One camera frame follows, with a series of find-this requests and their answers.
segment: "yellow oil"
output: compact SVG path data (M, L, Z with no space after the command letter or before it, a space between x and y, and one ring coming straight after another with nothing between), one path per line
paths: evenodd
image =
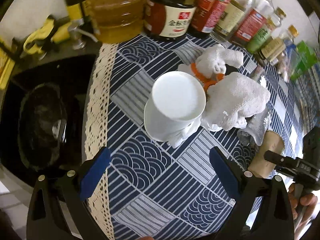
M97 39L128 41L140 34L145 0L87 0Z

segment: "cardboard tube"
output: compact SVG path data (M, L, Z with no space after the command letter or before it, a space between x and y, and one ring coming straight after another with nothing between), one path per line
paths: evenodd
M264 159L264 153L266 151L273 151L282 155L284 150L284 142L280 135L273 131L266 131L262 145L259 147L259 151L253 158L248 170L251 171L256 177L268 178L272 170L275 168L275 164L267 162Z

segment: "sink basin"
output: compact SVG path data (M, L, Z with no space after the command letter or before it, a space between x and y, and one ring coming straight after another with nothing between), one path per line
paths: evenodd
M79 134L74 136L73 153L75 163L81 164L82 159L82 122L85 99L90 76L96 55L83 55L39 65L23 71L11 78L5 94L0 121L0 160L12 174L30 186L43 171L34 171L23 165L18 147L18 122L21 101L24 96L36 86L43 83L54 83L60 87L63 99L67 102L77 102L79 112L74 114L79 127Z

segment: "gold bottle cap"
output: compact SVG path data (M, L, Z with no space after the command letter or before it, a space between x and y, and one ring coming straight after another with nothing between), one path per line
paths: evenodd
M281 10L281 8L277 7L275 10L276 15L278 15L281 19L284 19L287 17L287 15L285 14L285 12L283 10Z
M288 28L288 31L292 34L293 37L297 37L299 35L299 32L297 31L297 29L293 26L290 25Z

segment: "screw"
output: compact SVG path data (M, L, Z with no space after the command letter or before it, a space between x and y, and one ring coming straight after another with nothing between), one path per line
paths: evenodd
M73 177L76 174L76 172L74 170L68 171L67 172L67 176L68 177Z
M39 180L39 181L43 181L43 180L44 180L44 178L45 178L45 176L44 176L44 175L40 175L40 176L38 177L38 180Z
M247 178L251 178L252 177L252 172L251 171L245 171L243 173Z
M282 178L279 175L276 175L275 180L280 182L282 180Z

